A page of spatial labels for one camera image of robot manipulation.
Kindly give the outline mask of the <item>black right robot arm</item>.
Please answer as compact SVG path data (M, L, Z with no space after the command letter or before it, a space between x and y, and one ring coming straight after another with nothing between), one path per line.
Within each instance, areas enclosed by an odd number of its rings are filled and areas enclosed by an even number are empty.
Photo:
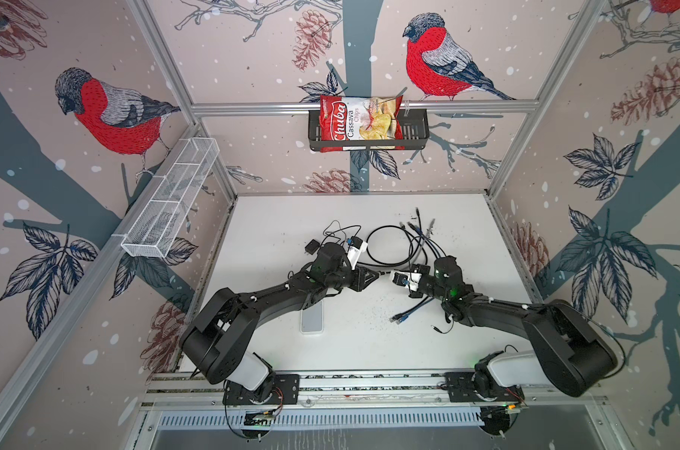
M452 256L433 269L417 265L395 271L392 283L440 301L449 320L468 327L499 330L529 341L542 373L560 392L577 398L609 376L617 357L589 320L563 300L523 304L492 299L465 283Z

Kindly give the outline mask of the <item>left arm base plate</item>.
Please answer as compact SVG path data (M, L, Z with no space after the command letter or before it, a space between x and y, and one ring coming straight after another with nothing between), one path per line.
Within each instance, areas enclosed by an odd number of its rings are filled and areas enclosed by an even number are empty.
M224 406L280 406L298 402L300 376L276 374L269 377L255 390L249 390L236 382L227 381L223 397Z

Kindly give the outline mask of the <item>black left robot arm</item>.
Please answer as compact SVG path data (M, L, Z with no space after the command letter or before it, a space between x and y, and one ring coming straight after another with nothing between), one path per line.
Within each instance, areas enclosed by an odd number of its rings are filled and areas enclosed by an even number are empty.
M316 258L280 284L257 292L236 294L229 288L214 293L179 339L182 353L210 384L226 381L248 391L265 391L274 371L247 348L256 329L285 314L314 307L345 289L360 292L379 273L358 266L367 243L358 237L347 247L327 243Z

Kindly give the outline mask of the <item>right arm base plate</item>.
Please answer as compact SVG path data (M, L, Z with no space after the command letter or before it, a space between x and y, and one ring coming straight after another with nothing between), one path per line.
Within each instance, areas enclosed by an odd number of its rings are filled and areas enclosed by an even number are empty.
M439 388L446 391L450 402L504 402L520 403L525 396L518 386L502 387L489 375L476 371L446 372Z

